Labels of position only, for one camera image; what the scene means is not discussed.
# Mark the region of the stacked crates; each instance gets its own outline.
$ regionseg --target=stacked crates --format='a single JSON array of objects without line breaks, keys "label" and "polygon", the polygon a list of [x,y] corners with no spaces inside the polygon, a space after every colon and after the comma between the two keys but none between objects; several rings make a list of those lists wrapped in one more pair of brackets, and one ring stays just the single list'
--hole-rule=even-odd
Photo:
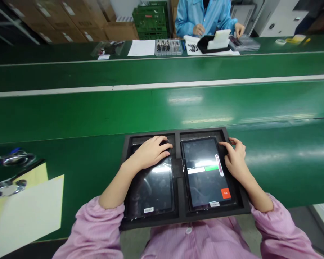
[{"label": "stacked crates", "polygon": [[140,40],[169,38],[167,2],[150,1],[146,6],[138,6],[132,13]]}]

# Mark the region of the person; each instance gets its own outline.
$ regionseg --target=person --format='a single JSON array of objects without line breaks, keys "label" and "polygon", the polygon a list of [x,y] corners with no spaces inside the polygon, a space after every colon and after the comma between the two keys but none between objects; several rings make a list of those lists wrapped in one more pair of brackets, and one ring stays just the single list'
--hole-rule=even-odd
[{"label": "person", "polygon": [[199,37],[230,29],[240,38],[245,26],[230,17],[230,0],[179,0],[175,19],[176,34]]},{"label": "person", "polygon": [[[140,170],[170,155],[171,144],[160,146],[164,136],[154,136],[120,167],[110,185],[99,197],[83,205],[76,214],[69,239],[53,259],[123,258],[119,245],[119,225],[123,218],[126,193]],[[252,215],[262,234],[262,258],[322,258],[312,248],[306,234],[297,228],[288,210],[266,194],[245,163],[245,146],[236,138],[220,142],[228,150],[225,163],[229,172],[247,190]],[[141,258],[245,258],[254,259],[243,239],[235,217],[153,227]]]}]

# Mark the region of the person's hands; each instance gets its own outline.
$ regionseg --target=person's hands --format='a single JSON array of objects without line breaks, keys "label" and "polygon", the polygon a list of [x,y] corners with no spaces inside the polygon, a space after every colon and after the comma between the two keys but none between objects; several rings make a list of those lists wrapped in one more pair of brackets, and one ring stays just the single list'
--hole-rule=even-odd
[{"label": "person's hands", "polygon": [[201,24],[197,24],[193,27],[193,34],[202,36],[205,33],[205,28]]},{"label": "person's hands", "polygon": [[235,24],[235,32],[237,33],[237,38],[240,38],[244,34],[244,31],[245,31],[245,26],[243,26],[240,23]]},{"label": "person's hands", "polygon": [[227,142],[219,142],[228,151],[228,155],[224,157],[224,160],[229,172],[243,184],[243,181],[246,181],[251,175],[245,162],[246,147],[236,138],[229,138],[229,140],[232,145],[235,145],[235,149]]},{"label": "person's hands", "polygon": [[160,146],[160,143],[166,140],[167,137],[165,136],[154,136],[148,139],[125,161],[125,164],[134,169],[135,173],[157,164],[163,158],[170,155],[165,150],[173,148],[173,145],[170,143]]}]

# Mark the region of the tablet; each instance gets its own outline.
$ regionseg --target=tablet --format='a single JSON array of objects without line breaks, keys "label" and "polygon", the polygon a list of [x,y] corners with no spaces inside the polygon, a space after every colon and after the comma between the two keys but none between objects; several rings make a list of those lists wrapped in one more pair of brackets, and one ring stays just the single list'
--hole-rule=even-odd
[{"label": "tablet", "polygon": [[225,166],[215,137],[181,142],[190,210],[236,204],[232,176]]},{"label": "tablet", "polygon": [[[131,155],[141,145],[131,147]],[[141,170],[133,178],[126,196],[126,218],[137,219],[174,211],[171,156]]]}]

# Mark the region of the tablet screen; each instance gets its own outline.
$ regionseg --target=tablet screen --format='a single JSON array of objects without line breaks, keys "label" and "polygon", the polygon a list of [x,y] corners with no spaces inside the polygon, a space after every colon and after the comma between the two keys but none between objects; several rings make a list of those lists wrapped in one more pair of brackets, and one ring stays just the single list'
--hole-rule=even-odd
[{"label": "tablet screen", "polygon": [[216,139],[183,141],[182,149],[192,207],[218,207],[223,201],[231,201]]},{"label": "tablet screen", "polygon": [[[140,145],[133,145],[133,154]],[[127,217],[131,219],[162,214],[174,210],[171,156],[153,167],[141,170],[133,178],[127,201]]]}]

